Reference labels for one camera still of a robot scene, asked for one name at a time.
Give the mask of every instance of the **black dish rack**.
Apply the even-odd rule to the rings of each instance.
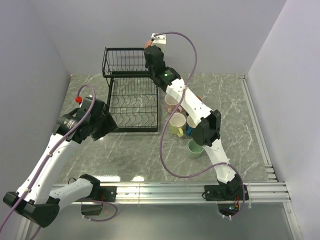
[[[144,49],[105,48],[102,75],[109,86],[106,106],[118,125],[113,132],[157,132],[158,88],[149,78]]]

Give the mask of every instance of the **wall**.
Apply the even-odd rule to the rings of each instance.
[[[198,73],[248,73],[286,0],[30,0],[71,74],[101,73],[105,47],[142,47],[179,31]],[[166,62],[191,71],[189,43],[170,36]]]
[[[0,73],[0,195],[4,196],[15,191],[38,162],[70,81],[26,0],[1,1]],[[1,201],[0,221],[8,212]],[[0,239],[14,239],[20,220],[14,213]]]
[[[271,161],[306,240],[320,235],[319,9],[318,0],[288,0],[248,74]]]

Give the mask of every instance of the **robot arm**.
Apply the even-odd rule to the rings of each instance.
[[[16,192],[7,192],[3,198],[4,203],[12,208],[23,197],[15,211],[43,228],[49,226],[57,217],[59,211],[71,203],[81,198],[101,199],[103,190],[100,188],[100,181],[88,174],[80,176],[72,184],[51,191],[67,159],[80,146],[82,141],[88,136],[91,136],[95,141],[117,128],[106,108],[106,104],[98,99],[95,100],[93,108],[84,122],[49,155],[50,158],[41,170],[33,187],[28,189],[31,179],[35,176],[49,150],[80,121],[91,103],[92,98],[86,97],[80,108],[76,108],[58,119],[49,144],[30,176]]]
[[[202,103],[185,85],[177,71],[166,66],[164,61],[166,36],[154,37],[154,35],[152,34],[151,37],[151,45],[144,49],[146,67],[150,78],[159,88],[178,102],[180,102],[185,89],[181,106],[196,124],[196,128],[192,131],[192,138],[198,145],[203,146],[212,164],[229,163],[221,143],[221,113],[218,110],[213,111]],[[220,193],[226,200],[233,200],[236,195],[243,195],[241,179],[233,169],[227,165],[221,165],[217,166],[215,171]]]

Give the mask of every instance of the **green cup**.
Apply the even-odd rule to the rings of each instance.
[[[196,159],[200,157],[204,148],[198,144],[193,139],[190,139],[188,142],[188,157],[191,159]]]

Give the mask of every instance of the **pink mug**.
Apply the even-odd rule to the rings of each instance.
[[[172,96],[167,94],[164,97],[164,101],[165,101],[166,111],[171,114],[176,108],[176,106],[178,105],[177,100],[175,100]],[[179,108],[176,110],[176,113],[182,113],[183,110],[184,109],[181,106],[179,106]]]

